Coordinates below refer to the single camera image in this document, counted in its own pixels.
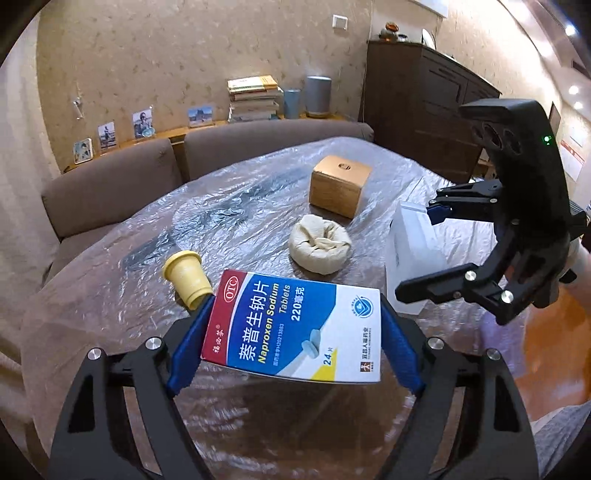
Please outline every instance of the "blue cup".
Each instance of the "blue cup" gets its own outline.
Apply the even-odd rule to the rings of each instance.
[[[286,90],[283,93],[283,115],[285,118],[295,119],[300,117],[300,93],[301,90]]]

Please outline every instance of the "logo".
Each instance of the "logo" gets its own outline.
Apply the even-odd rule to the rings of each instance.
[[[373,372],[374,371],[374,363],[373,362],[361,362],[359,366],[360,372]]]
[[[238,293],[238,277],[232,276],[228,278],[226,282],[226,286],[223,288],[223,299],[226,302],[231,303],[234,298],[236,298],[236,294]]]
[[[351,306],[353,313],[363,319],[369,317],[374,310],[374,305],[370,299],[366,299],[365,297],[355,297]]]

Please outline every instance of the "white cloth bundle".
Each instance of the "white cloth bundle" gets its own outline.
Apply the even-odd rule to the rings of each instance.
[[[351,239],[344,227],[316,215],[304,215],[288,242],[295,263],[311,272],[328,275],[347,260]]]

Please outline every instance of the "wooden box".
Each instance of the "wooden box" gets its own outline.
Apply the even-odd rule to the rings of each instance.
[[[330,155],[314,167],[310,181],[312,205],[353,218],[371,167]]]

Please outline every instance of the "dark wooden cabinet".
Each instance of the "dark wooden cabinet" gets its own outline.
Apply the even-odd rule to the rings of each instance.
[[[456,183],[470,179],[482,147],[458,107],[500,92],[455,60],[418,43],[370,41],[359,121],[375,143]]]

